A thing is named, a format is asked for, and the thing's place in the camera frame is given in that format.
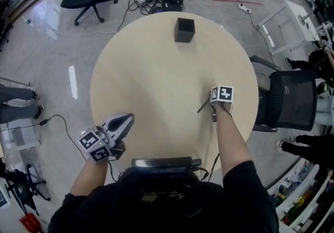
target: desk leg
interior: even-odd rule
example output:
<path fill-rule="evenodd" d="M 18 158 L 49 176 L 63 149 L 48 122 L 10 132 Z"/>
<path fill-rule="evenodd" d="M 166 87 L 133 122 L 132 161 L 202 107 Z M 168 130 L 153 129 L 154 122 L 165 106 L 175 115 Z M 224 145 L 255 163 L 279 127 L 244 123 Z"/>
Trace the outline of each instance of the desk leg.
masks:
<path fill-rule="evenodd" d="M 288 49 L 292 49 L 292 48 L 299 47 L 299 46 L 301 46 L 301 45 L 304 45 L 304 42 L 305 42 L 305 40 L 301 40 L 301 39 L 299 39 L 299 40 L 294 41 L 294 42 L 292 42 L 292 43 L 290 43 L 290 44 L 288 44 L 288 45 L 285 45 L 285 46 L 283 46 L 283 47 L 281 47 L 281 48 L 278 48 L 278 49 L 274 50 L 273 52 L 271 52 L 271 54 L 272 54 L 272 55 L 276 55 L 276 54 L 278 54 L 278 53 L 280 53 L 280 52 L 282 52 L 282 51 L 285 51 L 285 50 L 288 50 Z"/>
<path fill-rule="evenodd" d="M 279 14 L 281 11 L 283 11 L 285 9 L 285 6 L 281 7 L 280 9 L 272 12 L 271 14 L 269 14 L 264 20 L 262 20 L 257 27 L 261 27 L 263 26 L 266 22 L 268 22 L 270 19 L 274 18 L 277 14 Z"/>
<path fill-rule="evenodd" d="M 278 27 L 282 29 L 286 24 L 290 22 L 290 19 L 285 20 L 283 23 L 279 24 Z"/>
<path fill-rule="evenodd" d="M 6 81 L 10 81 L 10 82 L 13 82 L 13 83 L 17 83 L 17 84 L 21 84 L 21 85 L 30 86 L 30 82 L 27 83 L 27 82 L 25 82 L 23 80 L 20 80 L 20 79 L 14 78 L 14 77 L 9 77 L 7 75 L 0 74 L 0 79 L 6 80 Z"/>
<path fill-rule="evenodd" d="M 32 143 L 21 145 L 21 146 L 15 146 L 14 148 L 10 148 L 10 149 L 6 150 L 5 152 L 6 153 L 19 152 L 19 151 L 22 151 L 22 150 L 25 150 L 25 149 L 36 147 L 38 145 L 41 145 L 41 143 L 39 141 L 32 142 Z"/>

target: glossy floor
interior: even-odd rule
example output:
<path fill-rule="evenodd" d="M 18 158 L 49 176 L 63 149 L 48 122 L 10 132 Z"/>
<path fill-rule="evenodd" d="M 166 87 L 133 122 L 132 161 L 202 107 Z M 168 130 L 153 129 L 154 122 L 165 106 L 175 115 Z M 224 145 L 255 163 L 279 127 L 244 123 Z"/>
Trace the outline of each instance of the glossy floor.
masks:
<path fill-rule="evenodd" d="M 93 10 L 90 9 L 81 18 L 78 27 L 75 27 L 73 22 L 79 10 L 62 9 L 61 1 L 41 0 L 15 22 L 9 34 L 10 41 L 4 45 L 3 52 L 0 53 L 0 71 L 29 80 L 41 94 L 40 102 L 46 105 L 44 117 L 49 118 L 54 114 L 64 116 L 69 133 L 76 140 L 82 131 L 93 124 L 89 96 L 92 72 L 102 49 L 114 35 L 109 32 L 117 31 L 121 24 L 128 0 L 119 0 L 118 4 L 99 4 L 98 10 L 101 17 L 105 18 L 105 22 L 99 23 Z M 283 2 L 283 0 L 242 1 L 259 3 L 245 3 L 245 6 L 252 10 L 255 24 Z M 292 1 L 309 10 L 305 0 Z M 185 0 L 183 11 L 215 21 L 240 42 L 249 56 L 258 55 L 270 60 L 264 40 L 252 26 L 249 15 L 238 9 L 236 2 Z M 128 12 L 124 25 L 140 17 L 139 11 Z M 278 28 L 278 24 L 287 17 L 287 14 L 281 13 L 267 25 L 276 46 L 294 37 L 293 28 L 285 31 Z M 283 52 L 273 60 L 283 70 L 287 70 L 285 57 L 306 59 L 306 55 L 314 49 L 312 45 L 307 45 L 292 53 Z M 259 67 L 256 69 L 264 74 L 269 73 L 267 69 Z M 42 144 L 37 148 L 12 155 L 9 163 L 12 167 L 22 167 L 26 163 L 31 163 L 37 168 L 40 177 L 47 181 L 52 201 L 45 202 L 36 197 L 35 202 L 41 214 L 40 218 L 48 222 L 55 210 L 60 207 L 64 195 L 69 192 L 85 161 L 68 139 L 61 118 L 53 118 L 47 125 L 36 128 L 35 133 Z M 248 139 L 247 146 L 265 186 L 297 159 L 291 154 L 280 154 L 275 147 L 275 140 L 287 139 L 296 133 L 296 130 L 289 129 L 279 129 L 277 133 L 253 132 Z M 215 171 L 212 180 L 222 182 L 219 170 Z M 107 182 L 111 182 L 110 175 L 107 177 Z"/>

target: power strip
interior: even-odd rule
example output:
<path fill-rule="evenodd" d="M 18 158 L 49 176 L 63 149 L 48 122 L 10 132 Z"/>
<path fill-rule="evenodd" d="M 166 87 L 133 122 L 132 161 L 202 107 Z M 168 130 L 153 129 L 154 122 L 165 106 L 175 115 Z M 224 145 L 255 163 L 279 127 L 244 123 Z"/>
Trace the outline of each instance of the power strip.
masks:
<path fill-rule="evenodd" d="M 245 7 L 244 5 L 241 5 L 241 3 L 239 4 L 239 9 L 243 10 L 244 12 L 246 12 L 248 14 L 252 14 L 252 11 L 250 9 L 248 9 L 247 7 Z"/>

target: black sleeve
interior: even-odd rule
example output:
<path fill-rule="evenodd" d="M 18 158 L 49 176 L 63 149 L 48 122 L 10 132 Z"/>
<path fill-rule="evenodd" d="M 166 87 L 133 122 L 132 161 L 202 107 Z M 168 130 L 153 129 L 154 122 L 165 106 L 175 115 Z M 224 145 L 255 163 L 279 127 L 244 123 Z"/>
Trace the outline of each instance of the black sleeve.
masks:
<path fill-rule="evenodd" d="M 74 212 L 86 199 L 86 196 L 74 196 L 71 193 L 65 196 L 62 207 L 52 216 L 47 228 L 48 233 L 66 232 Z"/>
<path fill-rule="evenodd" d="M 225 175 L 223 184 L 238 217 L 238 232 L 278 232 L 276 209 L 256 173 L 253 161 L 243 162 L 231 169 Z"/>

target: person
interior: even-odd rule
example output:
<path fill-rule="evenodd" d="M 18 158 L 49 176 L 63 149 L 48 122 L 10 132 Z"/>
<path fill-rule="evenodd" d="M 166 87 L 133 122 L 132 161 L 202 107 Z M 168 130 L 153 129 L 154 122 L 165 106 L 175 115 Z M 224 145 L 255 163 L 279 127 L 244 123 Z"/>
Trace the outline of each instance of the person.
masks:
<path fill-rule="evenodd" d="M 277 233 L 275 207 L 229 113 L 230 106 L 214 106 L 224 188 L 198 180 L 183 198 L 157 197 L 145 204 L 141 190 L 120 181 L 126 172 L 116 183 L 104 186 L 108 161 L 88 159 L 51 218 L 48 232 L 110 232 L 116 227 L 189 231 L 216 225 L 232 232 Z"/>
<path fill-rule="evenodd" d="M 311 69 L 314 71 L 316 78 L 322 78 L 328 83 L 332 84 L 332 78 L 334 77 L 334 52 L 327 48 L 314 51 L 310 54 L 308 62 L 304 60 L 291 60 L 285 58 L 286 63 L 292 70 Z"/>
<path fill-rule="evenodd" d="M 303 143 L 308 146 L 298 146 L 292 143 L 277 140 L 276 147 L 280 152 L 289 152 L 300 156 L 314 164 L 334 169 L 334 136 L 292 136 L 290 141 Z"/>
<path fill-rule="evenodd" d="M 12 88 L 0 84 L 0 124 L 25 118 L 38 119 L 45 110 L 44 105 L 16 107 L 5 104 L 14 99 L 38 101 L 40 95 L 30 89 Z"/>

